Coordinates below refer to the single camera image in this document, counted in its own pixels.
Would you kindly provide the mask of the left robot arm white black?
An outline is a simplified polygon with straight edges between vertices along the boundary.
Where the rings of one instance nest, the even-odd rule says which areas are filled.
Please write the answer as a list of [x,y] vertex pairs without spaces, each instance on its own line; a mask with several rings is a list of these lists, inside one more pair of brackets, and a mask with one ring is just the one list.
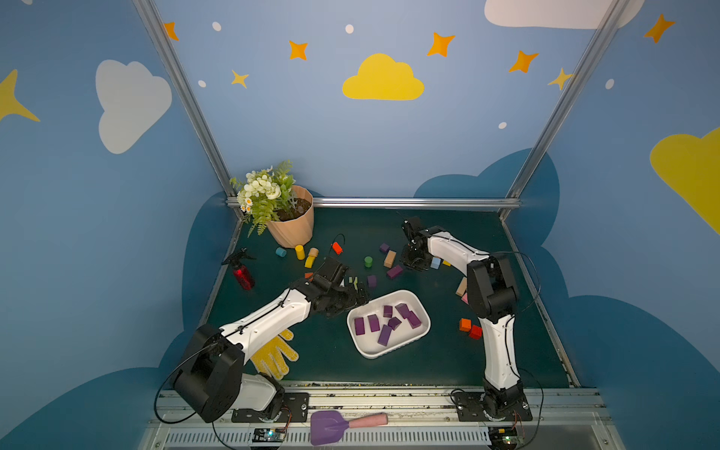
[[263,420],[279,417],[285,390],[269,375],[249,375],[245,365],[272,339],[315,314],[333,318],[369,302],[365,283],[350,267],[327,257],[309,279],[298,279],[264,307],[230,324],[199,327],[182,361],[169,376],[172,389],[205,423],[230,410],[248,410]]

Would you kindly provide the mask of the dark purple block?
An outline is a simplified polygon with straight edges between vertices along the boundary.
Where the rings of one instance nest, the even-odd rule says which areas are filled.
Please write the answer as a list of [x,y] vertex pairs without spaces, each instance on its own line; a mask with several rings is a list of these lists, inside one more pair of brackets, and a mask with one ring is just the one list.
[[396,330],[396,329],[401,325],[401,320],[399,320],[399,319],[396,318],[396,317],[392,317],[392,318],[389,320],[388,325],[389,325],[393,330]]

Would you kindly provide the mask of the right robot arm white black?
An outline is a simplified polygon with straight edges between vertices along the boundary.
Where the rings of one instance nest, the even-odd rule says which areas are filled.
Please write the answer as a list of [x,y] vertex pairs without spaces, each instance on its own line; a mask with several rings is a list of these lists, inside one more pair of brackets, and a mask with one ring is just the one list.
[[406,267],[425,271],[438,258],[465,277],[468,305],[483,330],[484,410],[492,418],[507,416],[526,401],[514,344],[519,289],[508,258],[475,249],[441,227],[428,228],[417,217],[405,219],[402,230],[408,240],[401,253]]

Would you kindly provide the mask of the purple brick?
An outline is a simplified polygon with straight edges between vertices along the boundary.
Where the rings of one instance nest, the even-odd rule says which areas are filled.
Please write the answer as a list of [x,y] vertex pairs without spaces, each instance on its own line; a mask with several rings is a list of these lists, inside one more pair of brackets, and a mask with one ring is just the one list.
[[395,279],[395,278],[399,277],[402,273],[403,273],[403,267],[401,265],[396,265],[396,266],[392,267],[391,269],[389,269],[386,272],[386,275],[387,275],[388,279]]
[[392,334],[393,329],[389,325],[384,325],[382,327],[380,337],[378,338],[378,343],[384,347],[388,345],[390,336]]
[[354,318],[354,333],[355,333],[356,337],[365,335],[366,325],[365,325],[364,317],[355,317]]
[[369,329],[372,333],[380,331],[380,320],[376,314],[369,315],[367,321],[369,322]]

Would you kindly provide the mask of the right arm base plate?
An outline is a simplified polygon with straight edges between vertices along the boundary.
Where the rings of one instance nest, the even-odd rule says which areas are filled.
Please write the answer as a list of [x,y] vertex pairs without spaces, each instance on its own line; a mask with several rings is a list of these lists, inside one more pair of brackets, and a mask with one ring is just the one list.
[[450,394],[459,422],[515,422],[534,419],[527,399],[507,400],[503,396],[460,389]]

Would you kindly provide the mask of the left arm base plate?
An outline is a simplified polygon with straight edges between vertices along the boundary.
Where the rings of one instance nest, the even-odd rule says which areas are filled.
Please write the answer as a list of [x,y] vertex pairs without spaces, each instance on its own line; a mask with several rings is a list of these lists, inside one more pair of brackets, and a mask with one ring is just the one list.
[[262,411],[235,409],[232,423],[306,423],[309,415],[309,393],[277,394]]

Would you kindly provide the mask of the purple arch block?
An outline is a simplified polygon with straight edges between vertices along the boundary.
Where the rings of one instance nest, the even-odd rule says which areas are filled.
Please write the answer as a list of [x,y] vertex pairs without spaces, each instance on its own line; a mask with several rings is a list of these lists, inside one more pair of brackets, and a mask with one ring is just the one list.
[[399,305],[396,305],[396,310],[399,312],[399,315],[403,319],[407,319],[409,317],[410,309],[408,308],[408,306],[406,304],[401,303]]

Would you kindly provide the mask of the white plastic storage bin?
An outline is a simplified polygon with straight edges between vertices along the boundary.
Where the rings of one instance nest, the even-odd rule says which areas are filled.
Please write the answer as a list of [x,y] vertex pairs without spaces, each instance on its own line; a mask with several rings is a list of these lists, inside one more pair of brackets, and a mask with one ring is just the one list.
[[352,309],[347,326],[356,350],[376,359],[421,339],[431,330],[431,318],[419,297],[398,290]]

